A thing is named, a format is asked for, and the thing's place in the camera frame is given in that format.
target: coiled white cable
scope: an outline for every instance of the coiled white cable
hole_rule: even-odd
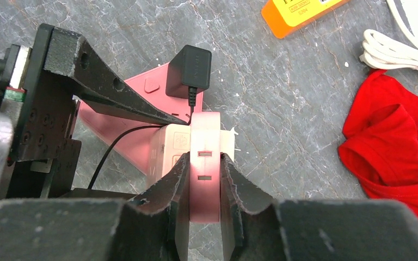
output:
[[[390,11],[401,31],[417,49],[402,44],[392,38],[368,29],[364,32],[364,53],[360,60],[374,69],[393,70],[412,68],[418,70],[418,40],[404,24],[394,0],[387,0]]]

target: table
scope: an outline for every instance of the table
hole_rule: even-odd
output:
[[[283,40],[263,21],[265,1],[10,0],[0,2],[0,57],[32,46],[38,24],[82,33],[123,79],[169,61],[185,44],[212,51],[204,109],[219,111],[236,136],[235,162],[274,197],[363,198],[339,161],[341,128],[368,68],[362,33],[402,40],[385,1],[353,0]],[[390,72],[418,95],[418,72]],[[74,186],[86,187],[106,145],[81,122]],[[140,193],[145,178],[112,153],[95,188]],[[189,260],[221,260],[219,225],[190,226]]]

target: red t-shirt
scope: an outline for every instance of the red t-shirt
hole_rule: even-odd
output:
[[[399,200],[418,217],[418,97],[383,73],[358,91],[339,156],[370,198]]]

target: power adapter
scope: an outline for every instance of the power adapter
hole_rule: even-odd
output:
[[[169,63],[166,95],[188,98],[188,105],[193,107],[196,95],[209,88],[211,61],[210,51],[185,45]]]

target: black plastic part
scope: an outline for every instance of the black plastic part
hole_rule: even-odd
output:
[[[133,201],[1,201],[0,260],[187,260],[188,193],[186,153]]]
[[[222,155],[224,260],[418,260],[418,218],[382,200],[277,202]]]
[[[188,99],[188,87],[200,93],[209,88],[211,80],[212,53],[208,50],[185,45],[170,61],[166,95]]]
[[[19,50],[20,46],[11,45],[10,48],[7,48],[4,59],[0,59],[0,108],[5,90],[10,84]]]
[[[188,106],[196,106],[196,95],[198,94],[198,89],[195,87],[188,87]]]

